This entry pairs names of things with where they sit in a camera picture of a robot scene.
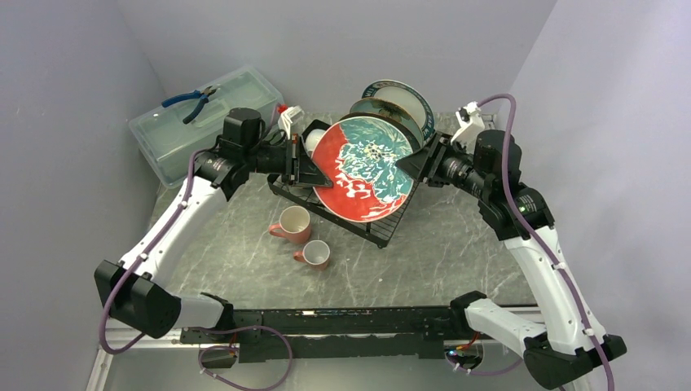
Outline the white ceramic bowl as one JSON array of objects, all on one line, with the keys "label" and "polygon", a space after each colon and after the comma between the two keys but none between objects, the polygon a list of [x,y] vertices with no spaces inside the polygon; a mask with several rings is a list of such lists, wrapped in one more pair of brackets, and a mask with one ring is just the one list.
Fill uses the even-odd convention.
[{"label": "white ceramic bowl", "polygon": [[316,146],[325,133],[326,130],[313,129],[310,132],[302,135],[304,148],[308,156],[312,156]]}]

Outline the large pink mug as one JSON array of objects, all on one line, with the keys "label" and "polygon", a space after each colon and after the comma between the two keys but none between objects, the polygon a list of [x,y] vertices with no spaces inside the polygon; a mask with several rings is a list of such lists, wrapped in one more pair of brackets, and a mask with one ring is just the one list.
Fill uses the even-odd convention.
[{"label": "large pink mug", "polygon": [[298,205],[286,208],[279,221],[268,228],[268,233],[294,244],[305,244],[311,235],[309,211]]}]

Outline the mint green flower plate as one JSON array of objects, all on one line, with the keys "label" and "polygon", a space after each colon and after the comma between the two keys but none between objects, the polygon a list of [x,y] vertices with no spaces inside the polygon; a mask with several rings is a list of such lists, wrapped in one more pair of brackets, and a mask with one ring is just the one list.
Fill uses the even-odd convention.
[{"label": "mint green flower plate", "polygon": [[424,146],[424,136],[411,114],[395,103],[378,98],[362,98],[354,103],[343,119],[373,116],[395,124],[405,135],[414,152]]}]

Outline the green rimmed white plate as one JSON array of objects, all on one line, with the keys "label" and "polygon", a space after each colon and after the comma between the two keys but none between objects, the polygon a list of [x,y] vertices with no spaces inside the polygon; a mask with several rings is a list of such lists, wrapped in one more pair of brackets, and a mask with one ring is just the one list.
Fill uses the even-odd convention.
[{"label": "green rimmed white plate", "polygon": [[434,135],[434,114],[425,98],[412,87],[393,80],[375,81],[362,93],[362,98],[378,98],[395,103],[411,114],[424,136],[424,145]]}]

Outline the black wire dish rack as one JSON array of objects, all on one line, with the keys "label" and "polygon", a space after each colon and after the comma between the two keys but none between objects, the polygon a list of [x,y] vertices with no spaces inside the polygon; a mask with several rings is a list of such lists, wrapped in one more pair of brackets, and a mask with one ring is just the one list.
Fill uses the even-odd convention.
[{"label": "black wire dish rack", "polygon": [[316,130],[323,135],[311,158],[332,186],[302,189],[271,175],[269,188],[377,247],[386,247],[417,187],[396,162],[417,150],[419,143],[401,125],[375,116],[351,116],[331,126],[315,120],[307,133]]}]

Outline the small pink mug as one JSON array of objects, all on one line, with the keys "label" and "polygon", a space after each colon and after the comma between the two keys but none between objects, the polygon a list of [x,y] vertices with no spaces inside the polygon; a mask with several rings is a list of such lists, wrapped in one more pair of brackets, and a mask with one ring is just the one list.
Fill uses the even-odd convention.
[{"label": "small pink mug", "polygon": [[315,270],[325,270],[331,257],[330,247],[322,240],[307,242],[302,250],[293,254],[293,259],[307,264]]}]

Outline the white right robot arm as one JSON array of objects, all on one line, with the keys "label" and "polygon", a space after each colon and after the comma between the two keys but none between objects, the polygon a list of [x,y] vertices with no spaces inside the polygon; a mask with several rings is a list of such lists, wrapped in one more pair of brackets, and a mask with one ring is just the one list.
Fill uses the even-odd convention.
[{"label": "white right robot arm", "polygon": [[475,197],[483,221],[520,266],[542,316],[531,322],[473,291],[449,306],[449,327],[459,338],[474,332],[513,351],[547,390],[589,390],[590,374],[605,373],[614,388],[611,362],[627,347],[596,319],[568,267],[552,213],[543,196],[521,181],[522,150],[502,130],[482,131],[472,152],[446,134],[397,166],[431,187],[452,185]]}]

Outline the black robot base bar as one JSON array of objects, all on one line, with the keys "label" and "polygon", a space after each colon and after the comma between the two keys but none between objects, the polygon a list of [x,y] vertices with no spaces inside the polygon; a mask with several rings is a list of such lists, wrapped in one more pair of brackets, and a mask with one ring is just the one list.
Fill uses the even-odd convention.
[{"label": "black robot base bar", "polygon": [[480,337],[445,305],[235,310],[222,334],[187,327],[185,345],[234,345],[242,363],[282,358],[414,356],[442,359],[447,350]]}]

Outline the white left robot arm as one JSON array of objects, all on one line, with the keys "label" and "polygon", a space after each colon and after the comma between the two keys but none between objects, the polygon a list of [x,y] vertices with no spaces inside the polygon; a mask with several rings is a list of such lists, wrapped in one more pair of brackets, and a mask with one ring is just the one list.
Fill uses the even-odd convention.
[{"label": "white left robot arm", "polygon": [[199,230],[251,174],[280,176],[303,187],[332,185],[308,156],[301,137],[291,131],[302,113],[299,106],[280,111],[281,137],[271,143],[267,139],[271,128],[258,111],[231,109],[214,145],[192,153],[178,195],[150,231],[119,261],[97,266],[95,282],[103,303],[99,341],[105,350],[114,350],[106,335],[110,319],[151,338],[182,327],[201,327],[215,342],[232,335],[231,303],[203,293],[175,296],[167,286]]}]

